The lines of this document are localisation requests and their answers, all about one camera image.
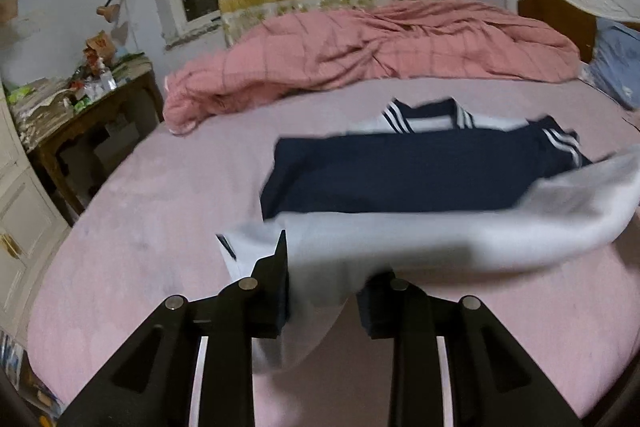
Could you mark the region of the navy and white jacket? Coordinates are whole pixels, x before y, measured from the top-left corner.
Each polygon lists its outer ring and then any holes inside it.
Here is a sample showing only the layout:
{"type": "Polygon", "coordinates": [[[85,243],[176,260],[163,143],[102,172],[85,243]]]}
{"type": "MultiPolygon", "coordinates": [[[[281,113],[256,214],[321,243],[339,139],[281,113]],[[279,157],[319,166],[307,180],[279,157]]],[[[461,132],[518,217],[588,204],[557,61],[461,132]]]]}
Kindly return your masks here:
{"type": "Polygon", "coordinates": [[[452,98],[393,101],[345,133],[282,138],[273,159],[260,220],[218,237],[235,280],[288,247],[291,317],[254,341],[260,373],[310,355],[375,272],[556,265],[613,242],[639,204],[638,147],[593,161],[549,116],[474,115],[452,98]]]}

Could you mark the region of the pink bed sheet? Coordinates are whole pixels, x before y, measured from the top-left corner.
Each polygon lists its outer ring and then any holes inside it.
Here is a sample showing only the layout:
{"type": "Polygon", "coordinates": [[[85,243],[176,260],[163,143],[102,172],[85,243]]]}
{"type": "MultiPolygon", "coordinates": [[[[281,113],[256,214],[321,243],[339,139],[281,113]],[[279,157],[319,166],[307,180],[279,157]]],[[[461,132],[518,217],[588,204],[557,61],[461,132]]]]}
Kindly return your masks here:
{"type": "MultiPolygon", "coordinates": [[[[473,114],[549,115],[598,159],[634,146],[626,113],[579,81],[369,80],[206,120],[185,136],[156,129],[108,178],[70,230],[32,307],[36,374],[70,402],[166,297],[228,284],[216,236],[259,217],[259,192],[282,135],[322,135],[381,114],[454,98],[473,114]]],[[[414,272],[429,294],[475,295],[506,325],[578,414],[588,413],[639,349],[639,227],[616,243],[518,277],[452,279],[414,272]]]]}

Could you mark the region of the white cabinet door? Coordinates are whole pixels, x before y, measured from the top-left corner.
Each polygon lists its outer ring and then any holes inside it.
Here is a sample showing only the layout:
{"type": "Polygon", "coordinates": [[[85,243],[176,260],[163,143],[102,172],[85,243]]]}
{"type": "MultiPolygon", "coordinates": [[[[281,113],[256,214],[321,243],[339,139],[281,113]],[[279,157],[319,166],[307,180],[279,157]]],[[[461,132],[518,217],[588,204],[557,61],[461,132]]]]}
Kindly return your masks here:
{"type": "Polygon", "coordinates": [[[44,191],[1,102],[1,328],[24,343],[43,274],[70,227],[44,191]]]}

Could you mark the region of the wooden desk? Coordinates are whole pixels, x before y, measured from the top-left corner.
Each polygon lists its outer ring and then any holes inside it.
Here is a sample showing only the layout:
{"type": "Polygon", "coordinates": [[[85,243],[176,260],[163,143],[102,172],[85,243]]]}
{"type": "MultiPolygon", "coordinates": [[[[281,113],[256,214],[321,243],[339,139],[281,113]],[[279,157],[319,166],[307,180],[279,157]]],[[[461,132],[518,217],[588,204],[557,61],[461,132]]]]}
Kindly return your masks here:
{"type": "Polygon", "coordinates": [[[115,159],[110,160],[106,166],[101,164],[99,156],[91,156],[91,166],[87,171],[94,184],[88,196],[93,197],[115,168],[164,121],[163,104],[153,69],[147,67],[141,74],[130,78],[122,86],[61,124],[27,154],[56,208],[69,225],[75,223],[86,210],[87,204],[68,183],[66,176],[70,174],[70,164],[62,161],[62,154],[81,141],[96,136],[105,138],[107,127],[115,124],[120,117],[134,125],[137,138],[121,147],[115,159]]]}

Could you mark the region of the stack of books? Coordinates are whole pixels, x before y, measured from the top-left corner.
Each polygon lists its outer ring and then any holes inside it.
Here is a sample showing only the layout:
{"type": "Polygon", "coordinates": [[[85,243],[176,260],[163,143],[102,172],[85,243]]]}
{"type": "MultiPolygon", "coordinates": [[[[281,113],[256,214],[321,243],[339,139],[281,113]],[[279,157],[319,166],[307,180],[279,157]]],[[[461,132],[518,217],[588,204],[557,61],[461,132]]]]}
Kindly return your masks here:
{"type": "Polygon", "coordinates": [[[6,101],[26,152],[74,116],[74,98],[67,79],[41,78],[9,92],[6,101]]]}

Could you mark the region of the pink plaid quilt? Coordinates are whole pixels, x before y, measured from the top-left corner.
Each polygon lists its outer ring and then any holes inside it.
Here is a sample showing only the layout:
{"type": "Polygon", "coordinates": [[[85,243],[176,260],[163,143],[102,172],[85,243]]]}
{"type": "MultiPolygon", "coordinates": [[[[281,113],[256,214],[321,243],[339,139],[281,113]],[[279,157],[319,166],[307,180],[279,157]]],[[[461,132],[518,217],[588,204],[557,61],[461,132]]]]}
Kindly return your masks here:
{"type": "Polygon", "coordinates": [[[268,18],[167,75],[163,115],[187,134],[209,117],[362,80],[562,83],[579,72],[578,47],[540,20],[475,0],[397,1],[268,18]]]}

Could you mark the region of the orange snack bag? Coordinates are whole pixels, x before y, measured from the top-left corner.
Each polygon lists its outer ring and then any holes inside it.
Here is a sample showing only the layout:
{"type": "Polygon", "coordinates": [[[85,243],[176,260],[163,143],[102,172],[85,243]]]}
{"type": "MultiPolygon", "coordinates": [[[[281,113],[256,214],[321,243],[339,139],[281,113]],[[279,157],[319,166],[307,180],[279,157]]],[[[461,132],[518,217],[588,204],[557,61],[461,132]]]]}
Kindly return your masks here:
{"type": "Polygon", "coordinates": [[[88,64],[94,64],[100,58],[104,64],[111,65],[115,53],[116,46],[104,30],[86,40],[84,54],[88,64]]]}

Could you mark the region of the blue floral pillow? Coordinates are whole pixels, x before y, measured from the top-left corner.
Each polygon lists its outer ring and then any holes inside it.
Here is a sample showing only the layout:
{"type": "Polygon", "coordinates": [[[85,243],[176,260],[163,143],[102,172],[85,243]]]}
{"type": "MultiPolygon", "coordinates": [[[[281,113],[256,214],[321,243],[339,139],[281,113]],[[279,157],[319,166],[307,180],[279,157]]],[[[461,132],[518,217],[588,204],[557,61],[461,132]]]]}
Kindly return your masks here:
{"type": "Polygon", "coordinates": [[[639,31],[615,20],[598,17],[592,59],[584,67],[584,80],[624,109],[639,108],[639,31]]]}

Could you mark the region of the white wooden headboard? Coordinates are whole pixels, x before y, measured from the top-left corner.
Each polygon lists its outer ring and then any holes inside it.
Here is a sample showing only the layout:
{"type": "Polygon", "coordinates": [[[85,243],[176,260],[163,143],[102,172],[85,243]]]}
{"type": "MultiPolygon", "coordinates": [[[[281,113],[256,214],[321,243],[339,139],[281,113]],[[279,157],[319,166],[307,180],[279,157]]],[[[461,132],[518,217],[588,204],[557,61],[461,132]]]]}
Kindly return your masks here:
{"type": "Polygon", "coordinates": [[[521,16],[542,20],[570,38],[584,63],[593,56],[598,18],[639,29],[639,0],[506,0],[506,7],[521,16]]]}

